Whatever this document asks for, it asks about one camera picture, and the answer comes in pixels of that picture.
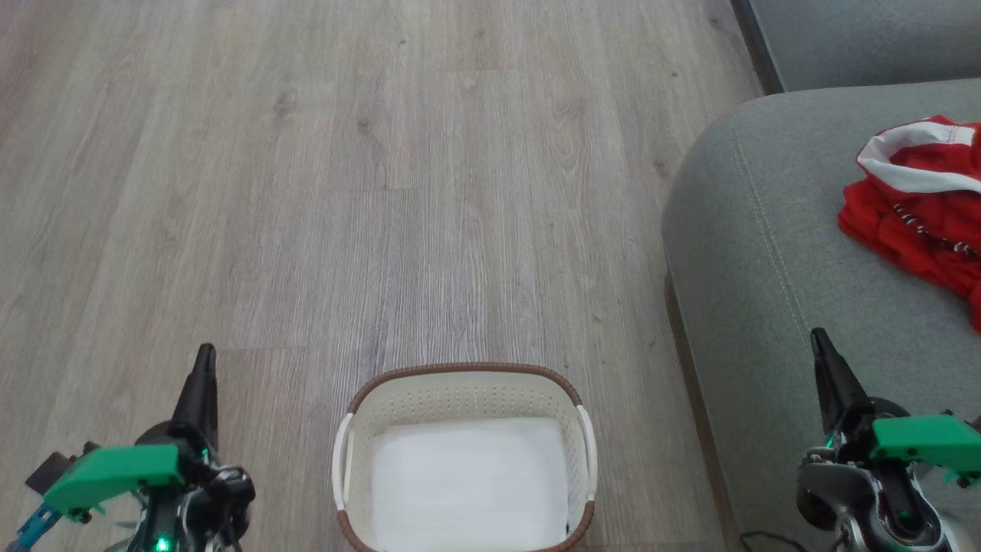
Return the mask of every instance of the gray sofa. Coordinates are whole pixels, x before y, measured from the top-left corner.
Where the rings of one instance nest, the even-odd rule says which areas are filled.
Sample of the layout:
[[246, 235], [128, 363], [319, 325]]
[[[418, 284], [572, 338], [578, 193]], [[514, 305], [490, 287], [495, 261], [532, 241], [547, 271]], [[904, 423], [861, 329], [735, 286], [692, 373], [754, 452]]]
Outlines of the gray sofa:
[[[981, 79], [768, 96], [705, 131], [676, 176], [665, 253], [740, 531], [785, 534], [812, 550], [831, 544], [795, 505], [798, 462], [823, 437], [812, 327], [828, 330], [870, 394], [913, 414], [981, 414], [981, 335], [967, 305], [837, 227], [842, 189], [862, 178], [857, 151], [878, 131], [938, 113], [981, 121]], [[942, 479], [924, 482], [928, 496], [981, 543], [981, 495]]]
[[981, 77], [979, 0], [736, 0], [784, 90]]

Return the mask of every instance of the red and white garment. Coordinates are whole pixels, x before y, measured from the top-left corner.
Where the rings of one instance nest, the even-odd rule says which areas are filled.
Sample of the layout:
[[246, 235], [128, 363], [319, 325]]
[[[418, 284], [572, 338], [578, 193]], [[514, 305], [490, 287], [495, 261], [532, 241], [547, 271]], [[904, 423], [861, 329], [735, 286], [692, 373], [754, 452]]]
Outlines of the red and white garment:
[[981, 332], [981, 124], [940, 115], [879, 133], [845, 188], [843, 232], [971, 306]]

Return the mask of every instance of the blue component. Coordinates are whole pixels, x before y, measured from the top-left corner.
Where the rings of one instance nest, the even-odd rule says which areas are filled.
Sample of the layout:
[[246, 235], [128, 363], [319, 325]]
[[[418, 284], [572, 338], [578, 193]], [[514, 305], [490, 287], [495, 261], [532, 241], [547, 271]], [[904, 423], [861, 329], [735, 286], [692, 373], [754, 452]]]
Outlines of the blue component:
[[61, 514], [55, 512], [47, 504], [41, 504], [40, 508], [35, 510], [17, 530], [17, 540], [7, 545], [4, 552], [29, 552], [30, 548], [44, 536], [44, 533], [51, 530], [51, 527], [55, 526], [60, 519]]

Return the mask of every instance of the basket handle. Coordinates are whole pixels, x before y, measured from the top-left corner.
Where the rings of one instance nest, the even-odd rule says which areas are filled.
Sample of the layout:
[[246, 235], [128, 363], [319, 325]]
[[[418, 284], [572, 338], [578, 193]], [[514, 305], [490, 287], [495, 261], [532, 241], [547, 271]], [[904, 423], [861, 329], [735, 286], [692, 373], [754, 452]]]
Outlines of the basket handle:
[[344, 420], [340, 422], [340, 427], [337, 429], [337, 437], [334, 438], [334, 452], [331, 455], [331, 487], [333, 488], [334, 503], [337, 505], [338, 512], [346, 510], [346, 506], [344, 505], [346, 482], [343, 480], [345, 466], [342, 463], [344, 452], [347, 448], [347, 426], [351, 423], [353, 417], [354, 414], [348, 413], [344, 417]]
[[598, 453], [596, 452], [596, 433], [593, 431], [593, 421], [590, 419], [590, 413], [586, 412], [586, 409], [582, 405], [576, 407], [576, 410], [579, 411], [579, 423], [582, 425], [583, 435], [586, 437], [586, 468], [590, 475], [589, 500], [595, 500], [596, 486], [599, 483], [599, 459]]

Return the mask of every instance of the laminate flooring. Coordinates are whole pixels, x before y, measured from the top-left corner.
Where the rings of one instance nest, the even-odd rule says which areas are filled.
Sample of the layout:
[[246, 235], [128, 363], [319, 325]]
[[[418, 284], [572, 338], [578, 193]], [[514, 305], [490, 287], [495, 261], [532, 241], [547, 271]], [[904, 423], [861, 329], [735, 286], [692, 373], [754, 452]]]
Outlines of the laminate flooring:
[[583, 550], [719, 549], [659, 223], [699, 132], [757, 95], [728, 0], [0, 0], [0, 540], [40, 461], [131, 443], [211, 341], [246, 550], [348, 550], [349, 400], [454, 360], [581, 392]]

